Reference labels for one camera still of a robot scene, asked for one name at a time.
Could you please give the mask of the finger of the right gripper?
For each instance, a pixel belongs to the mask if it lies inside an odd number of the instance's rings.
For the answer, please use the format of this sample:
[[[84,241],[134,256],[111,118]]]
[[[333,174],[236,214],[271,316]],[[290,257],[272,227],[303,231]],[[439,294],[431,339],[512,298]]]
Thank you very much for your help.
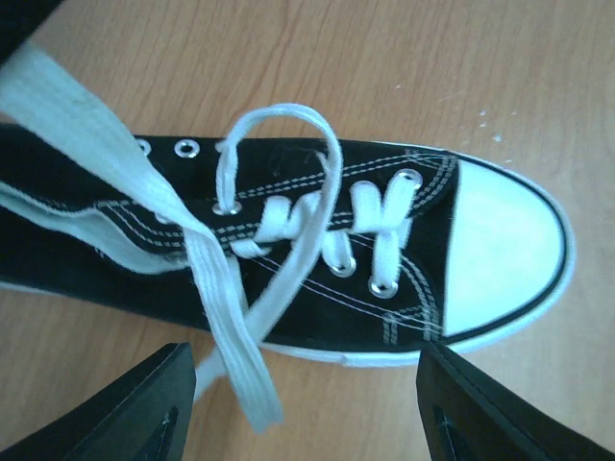
[[[1,65],[61,3],[62,0],[0,0]]]

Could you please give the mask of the black sneaker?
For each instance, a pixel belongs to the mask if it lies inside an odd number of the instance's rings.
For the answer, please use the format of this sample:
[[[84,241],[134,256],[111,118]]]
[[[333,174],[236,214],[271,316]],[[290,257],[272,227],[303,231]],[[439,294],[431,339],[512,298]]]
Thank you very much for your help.
[[[215,194],[215,139],[137,143],[211,229],[253,303],[316,207],[325,142],[241,140],[229,213]],[[427,342],[466,351],[506,337],[567,287],[574,234],[534,182],[427,146],[341,148],[341,190],[317,261],[267,349],[351,367],[411,365]],[[179,226],[12,124],[1,128],[1,282],[209,326]]]

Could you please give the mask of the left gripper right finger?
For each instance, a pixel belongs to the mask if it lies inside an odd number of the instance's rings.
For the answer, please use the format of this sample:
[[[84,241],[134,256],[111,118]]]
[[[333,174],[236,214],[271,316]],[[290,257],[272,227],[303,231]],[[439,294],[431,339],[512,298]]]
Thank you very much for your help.
[[[612,460],[439,343],[420,353],[417,400],[432,460]]]

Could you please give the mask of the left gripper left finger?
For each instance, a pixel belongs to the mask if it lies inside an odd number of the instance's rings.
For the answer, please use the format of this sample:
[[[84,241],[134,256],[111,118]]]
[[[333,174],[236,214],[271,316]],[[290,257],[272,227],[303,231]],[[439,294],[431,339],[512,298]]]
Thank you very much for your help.
[[[167,344],[1,458],[180,460],[195,384],[190,345]]]

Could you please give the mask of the white shoelace of sneaker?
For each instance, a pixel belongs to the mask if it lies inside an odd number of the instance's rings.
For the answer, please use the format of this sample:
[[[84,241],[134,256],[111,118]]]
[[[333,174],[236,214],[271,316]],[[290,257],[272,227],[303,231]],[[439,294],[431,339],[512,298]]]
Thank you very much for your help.
[[[235,199],[237,146],[255,125],[272,117],[295,117],[318,129],[328,145],[319,158],[321,189],[296,204],[282,196],[270,198],[254,235],[233,241],[225,252],[115,114],[35,46],[21,45],[2,65],[1,109],[81,169],[178,225],[184,257],[167,261],[134,252],[110,236],[110,226],[99,213],[54,209],[9,185],[1,188],[2,206],[40,227],[72,235],[139,273],[188,269],[215,340],[211,355],[197,367],[197,392],[227,376],[255,430],[278,423],[282,407],[259,345],[318,258],[342,278],[356,267],[349,237],[329,228],[342,180],[342,149],[328,122],[309,107],[277,104],[244,114],[218,142],[218,214],[240,209]]]

